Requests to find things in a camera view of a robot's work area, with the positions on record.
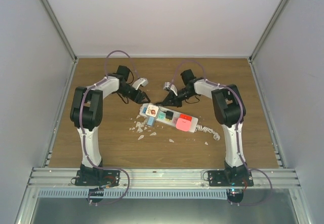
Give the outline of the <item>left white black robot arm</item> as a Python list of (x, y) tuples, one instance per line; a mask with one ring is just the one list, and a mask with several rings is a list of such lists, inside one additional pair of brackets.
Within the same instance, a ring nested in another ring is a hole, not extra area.
[(130, 84), (128, 78), (132, 74), (128, 67), (120, 65), (117, 72), (105, 75), (88, 87), (77, 87), (74, 91), (70, 119), (77, 128), (82, 143), (80, 170), (88, 172), (87, 180), (92, 185), (100, 185), (104, 181), (98, 140), (98, 129), (103, 118), (103, 100), (116, 94), (125, 104), (129, 101), (136, 104), (150, 102), (147, 94), (140, 89), (148, 84), (148, 79), (138, 78)]

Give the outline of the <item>white cube adapter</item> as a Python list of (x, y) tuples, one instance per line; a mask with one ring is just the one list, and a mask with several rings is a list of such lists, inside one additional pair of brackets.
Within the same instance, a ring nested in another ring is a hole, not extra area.
[(158, 111), (159, 111), (159, 107), (157, 105), (149, 104), (147, 106), (145, 114), (149, 117), (156, 118), (158, 115)]

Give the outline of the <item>red cube socket adapter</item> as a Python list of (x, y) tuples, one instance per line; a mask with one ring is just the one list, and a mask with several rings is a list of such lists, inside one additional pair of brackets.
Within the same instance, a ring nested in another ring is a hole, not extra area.
[(184, 120), (192, 121), (192, 117), (186, 114), (181, 114), (179, 118), (182, 118)]

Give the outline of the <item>light blue plug adapter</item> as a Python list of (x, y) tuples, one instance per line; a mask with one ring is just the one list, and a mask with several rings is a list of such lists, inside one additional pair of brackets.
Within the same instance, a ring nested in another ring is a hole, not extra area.
[(149, 117), (148, 121), (147, 121), (147, 125), (149, 127), (152, 127), (154, 125), (154, 122), (155, 122), (155, 118), (154, 117)]

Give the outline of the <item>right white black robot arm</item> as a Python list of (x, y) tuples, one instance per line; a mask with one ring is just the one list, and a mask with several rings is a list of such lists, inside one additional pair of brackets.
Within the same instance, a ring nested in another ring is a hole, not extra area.
[(181, 73), (184, 88), (177, 90), (173, 82), (165, 82), (166, 98), (161, 106), (181, 107), (182, 102), (193, 96), (203, 95), (213, 103), (217, 122), (222, 126), (225, 137), (224, 180), (230, 186), (249, 177), (249, 169), (242, 149), (242, 126), (246, 108), (235, 84), (222, 85), (203, 77), (197, 78), (192, 70)]

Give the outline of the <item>black power adapter with cable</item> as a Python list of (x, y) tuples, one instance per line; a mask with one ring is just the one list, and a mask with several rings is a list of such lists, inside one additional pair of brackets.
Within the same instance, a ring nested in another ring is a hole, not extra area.
[(157, 102), (154, 105), (156, 105), (156, 106), (159, 107), (159, 109), (165, 114), (165, 118), (167, 120), (171, 120), (173, 118), (174, 113), (172, 111), (170, 111), (170, 110), (162, 110), (162, 108), (161, 108), (161, 106), (162, 106), (161, 102)]

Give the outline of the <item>white power strip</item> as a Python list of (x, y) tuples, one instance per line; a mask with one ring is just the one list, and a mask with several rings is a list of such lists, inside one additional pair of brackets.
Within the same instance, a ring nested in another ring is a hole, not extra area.
[(180, 131), (194, 133), (198, 125), (198, 118), (178, 111), (145, 103), (140, 107), (139, 115), (147, 119), (148, 126), (155, 122), (169, 125)]

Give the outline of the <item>pink plug adapter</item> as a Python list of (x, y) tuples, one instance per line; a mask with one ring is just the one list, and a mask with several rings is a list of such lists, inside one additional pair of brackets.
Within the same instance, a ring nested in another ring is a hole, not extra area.
[(192, 121), (185, 118), (178, 118), (176, 122), (176, 129), (188, 132), (191, 128)]

